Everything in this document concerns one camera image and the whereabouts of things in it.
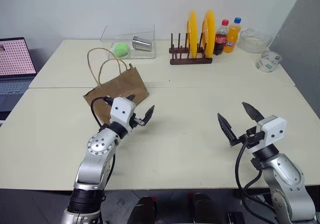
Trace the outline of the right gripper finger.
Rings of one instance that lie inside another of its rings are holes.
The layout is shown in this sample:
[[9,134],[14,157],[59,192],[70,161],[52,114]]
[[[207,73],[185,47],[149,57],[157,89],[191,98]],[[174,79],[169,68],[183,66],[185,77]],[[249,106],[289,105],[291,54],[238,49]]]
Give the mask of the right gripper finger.
[[255,109],[252,105],[242,102],[242,105],[246,111],[246,113],[249,115],[249,117],[254,120],[255,122],[259,122],[264,119],[264,116],[257,110]]
[[223,133],[225,134],[225,136],[229,140],[229,142],[234,142],[237,139],[237,137],[233,133],[232,127],[229,124],[229,122],[220,113],[217,113],[217,118],[218,118],[219,125],[220,125]]

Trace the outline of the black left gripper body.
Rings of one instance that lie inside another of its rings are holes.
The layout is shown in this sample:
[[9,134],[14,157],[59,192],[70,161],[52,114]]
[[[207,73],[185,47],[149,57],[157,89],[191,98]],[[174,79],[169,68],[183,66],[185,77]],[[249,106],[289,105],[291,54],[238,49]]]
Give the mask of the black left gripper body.
[[144,126],[145,124],[146,123],[144,120],[136,117],[136,113],[133,113],[132,116],[130,117],[129,125],[132,129],[135,128],[137,125]]

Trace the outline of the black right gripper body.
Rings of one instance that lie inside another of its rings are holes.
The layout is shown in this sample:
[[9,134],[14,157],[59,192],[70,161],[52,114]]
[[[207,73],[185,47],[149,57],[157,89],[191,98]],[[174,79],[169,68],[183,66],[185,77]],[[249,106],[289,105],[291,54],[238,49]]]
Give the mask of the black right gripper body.
[[231,146],[235,146],[239,143],[247,144],[247,148],[252,148],[259,144],[260,140],[263,140],[265,137],[264,131],[257,131],[257,126],[254,126],[250,129],[247,129],[246,132],[239,136],[238,138],[235,136],[233,131],[230,132],[229,135],[229,143]]

